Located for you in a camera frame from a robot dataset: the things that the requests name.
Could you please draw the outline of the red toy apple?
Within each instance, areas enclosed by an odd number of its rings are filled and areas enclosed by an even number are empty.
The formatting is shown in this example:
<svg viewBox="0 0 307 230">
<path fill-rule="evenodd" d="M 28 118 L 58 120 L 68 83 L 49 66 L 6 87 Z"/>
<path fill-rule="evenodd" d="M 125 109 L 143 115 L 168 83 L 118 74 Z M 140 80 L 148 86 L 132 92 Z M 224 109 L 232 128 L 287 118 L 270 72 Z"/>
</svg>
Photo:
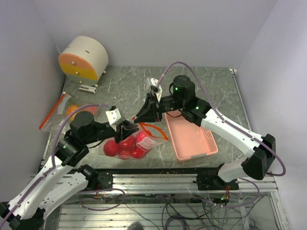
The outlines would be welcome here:
<svg viewBox="0 0 307 230">
<path fill-rule="evenodd" d="M 148 137 L 148 135 L 144 131 L 140 131 L 135 136 L 136 144 L 137 145 L 150 145 L 152 142 L 152 139 Z"/>
</svg>

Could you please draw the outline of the red toy tomato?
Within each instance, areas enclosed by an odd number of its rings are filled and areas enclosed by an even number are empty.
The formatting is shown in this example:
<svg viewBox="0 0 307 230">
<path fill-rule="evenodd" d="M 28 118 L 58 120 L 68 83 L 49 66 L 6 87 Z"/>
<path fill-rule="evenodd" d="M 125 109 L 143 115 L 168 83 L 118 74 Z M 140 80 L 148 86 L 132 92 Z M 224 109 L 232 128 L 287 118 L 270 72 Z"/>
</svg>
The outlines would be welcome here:
<svg viewBox="0 0 307 230">
<path fill-rule="evenodd" d="M 120 148 L 114 140 L 108 140 L 103 146 L 103 151 L 106 156 L 115 157 L 119 154 Z"/>
</svg>

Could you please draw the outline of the pink toy peach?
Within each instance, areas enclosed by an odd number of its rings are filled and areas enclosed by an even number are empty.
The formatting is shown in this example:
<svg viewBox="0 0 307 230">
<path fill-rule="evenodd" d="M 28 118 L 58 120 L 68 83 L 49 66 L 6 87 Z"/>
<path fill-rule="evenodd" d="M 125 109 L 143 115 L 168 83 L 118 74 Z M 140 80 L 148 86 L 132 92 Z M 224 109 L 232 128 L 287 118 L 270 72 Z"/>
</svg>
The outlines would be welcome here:
<svg viewBox="0 0 307 230">
<path fill-rule="evenodd" d="M 96 115 L 98 113 L 99 107 L 98 106 L 89 106 L 89 107 L 86 107 L 84 110 L 92 113 L 93 115 Z"/>
</svg>

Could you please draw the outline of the orange toy pineapple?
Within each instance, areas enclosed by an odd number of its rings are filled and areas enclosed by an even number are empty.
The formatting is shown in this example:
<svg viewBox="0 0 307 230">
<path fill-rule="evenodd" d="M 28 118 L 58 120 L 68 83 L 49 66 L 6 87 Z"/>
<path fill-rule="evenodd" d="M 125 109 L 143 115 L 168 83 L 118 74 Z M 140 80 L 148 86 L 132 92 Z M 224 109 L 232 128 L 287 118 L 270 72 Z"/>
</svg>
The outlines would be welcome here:
<svg viewBox="0 0 307 230">
<path fill-rule="evenodd" d="M 75 104 L 69 105 L 69 106 L 67 107 L 67 109 L 66 109 L 65 115 L 66 115 L 66 116 L 69 116 L 72 112 L 74 112 L 74 111 L 77 110 L 78 108 L 79 108 L 78 105 L 75 105 Z"/>
</svg>

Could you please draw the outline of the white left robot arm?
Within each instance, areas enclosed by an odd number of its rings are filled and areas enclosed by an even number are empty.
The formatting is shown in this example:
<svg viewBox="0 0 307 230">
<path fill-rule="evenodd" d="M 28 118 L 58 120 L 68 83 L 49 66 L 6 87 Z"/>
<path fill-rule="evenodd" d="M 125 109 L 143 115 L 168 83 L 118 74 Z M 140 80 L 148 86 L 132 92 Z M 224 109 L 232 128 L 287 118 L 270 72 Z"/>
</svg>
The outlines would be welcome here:
<svg viewBox="0 0 307 230">
<path fill-rule="evenodd" d="M 118 109 L 106 114 L 108 121 L 99 123 L 92 113 L 78 112 L 35 178 L 14 199 L 0 204 L 0 216 L 11 229 L 38 230 L 49 214 L 67 199 L 80 191 L 88 192 L 98 187 L 98 172 L 87 164 L 81 166 L 68 182 L 60 186 L 56 184 L 89 153 L 89 144 L 109 138 L 119 143 L 139 130 Z"/>
</svg>

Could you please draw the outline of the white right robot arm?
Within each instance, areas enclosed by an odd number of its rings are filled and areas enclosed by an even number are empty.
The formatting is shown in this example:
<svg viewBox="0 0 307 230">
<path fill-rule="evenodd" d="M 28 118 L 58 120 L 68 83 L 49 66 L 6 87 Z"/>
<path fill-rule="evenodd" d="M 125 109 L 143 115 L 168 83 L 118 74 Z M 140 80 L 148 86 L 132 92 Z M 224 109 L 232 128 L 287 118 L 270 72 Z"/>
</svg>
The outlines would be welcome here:
<svg viewBox="0 0 307 230">
<path fill-rule="evenodd" d="M 238 178 L 248 176 L 260 181 L 265 177 L 275 159 L 275 137 L 254 133 L 218 113 L 207 101 L 196 96 L 195 84 L 186 75 L 173 79 L 173 92 L 169 96 L 162 96 L 162 88 L 157 79 L 148 78 L 146 83 L 150 91 L 136 114 L 135 123 L 160 122 L 163 113 L 180 110 L 185 120 L 216 133 L 246 156 L 209 170 L 206 173 L 207 180 L 196 181 L 199 186 L 213 186 L 220 190 Z"/>
</svg>

